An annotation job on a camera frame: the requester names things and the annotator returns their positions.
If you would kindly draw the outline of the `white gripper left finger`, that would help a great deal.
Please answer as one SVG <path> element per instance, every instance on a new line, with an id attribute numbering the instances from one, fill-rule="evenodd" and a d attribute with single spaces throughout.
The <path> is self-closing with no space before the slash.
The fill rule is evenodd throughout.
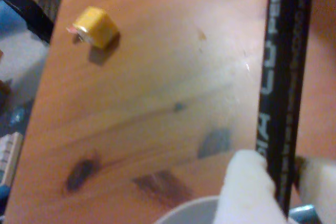
<path id="1" fill-rule="evenodd" d="M 286 223 L 268 175 L 267 162 L 253 150 L 230 160 L 219 196 L 219 223 Z"/>

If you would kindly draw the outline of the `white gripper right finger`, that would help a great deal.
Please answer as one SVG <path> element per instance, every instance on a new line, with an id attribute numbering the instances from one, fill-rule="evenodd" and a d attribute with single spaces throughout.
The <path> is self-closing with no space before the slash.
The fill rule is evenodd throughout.
<path id="1" fill-rule="evenodd" d="M 299 195 L 303 203 L 314 206 L 322 223 L 335 223 L 335 160 L 303 158 Z"/>

